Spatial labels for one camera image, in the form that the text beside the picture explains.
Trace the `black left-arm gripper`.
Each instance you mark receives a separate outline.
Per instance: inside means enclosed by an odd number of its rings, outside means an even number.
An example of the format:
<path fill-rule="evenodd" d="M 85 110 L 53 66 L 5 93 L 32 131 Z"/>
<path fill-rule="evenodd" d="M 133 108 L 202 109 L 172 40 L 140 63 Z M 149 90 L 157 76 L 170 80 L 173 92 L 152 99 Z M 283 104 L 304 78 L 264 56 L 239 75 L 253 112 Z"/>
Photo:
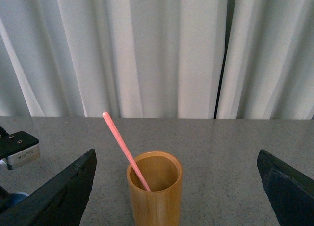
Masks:
<path fill-rule="evenodd" d="M 8 134 L 7 131 L 0 127 L 0 158 L 4 159 L 21 151 L 39 144 L 39 139 L 19 131 L 14 134 Z"/>

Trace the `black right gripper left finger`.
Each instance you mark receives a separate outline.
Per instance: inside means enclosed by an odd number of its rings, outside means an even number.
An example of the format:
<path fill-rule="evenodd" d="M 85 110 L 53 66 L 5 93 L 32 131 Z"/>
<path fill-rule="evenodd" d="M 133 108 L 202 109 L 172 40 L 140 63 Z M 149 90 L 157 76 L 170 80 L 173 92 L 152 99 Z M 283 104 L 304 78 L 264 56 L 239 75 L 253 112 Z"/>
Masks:
<path fill-rule="evenodd" d="M 20 203 L 2 212 L 2 226 L 78 226 L 89 201 L 97 158 L 90 149 Z"/>

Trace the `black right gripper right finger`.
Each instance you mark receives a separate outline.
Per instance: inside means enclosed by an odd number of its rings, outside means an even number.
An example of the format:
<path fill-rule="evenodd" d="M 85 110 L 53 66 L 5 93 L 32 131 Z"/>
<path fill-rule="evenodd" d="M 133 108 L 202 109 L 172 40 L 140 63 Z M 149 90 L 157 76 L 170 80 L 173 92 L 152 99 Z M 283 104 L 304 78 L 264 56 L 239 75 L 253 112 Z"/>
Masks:
<path fill-rule="evenodd" d="M 266 150 L 260 150 L 257 168 L 279 224 L 312 226 L 314 180 Z"/>

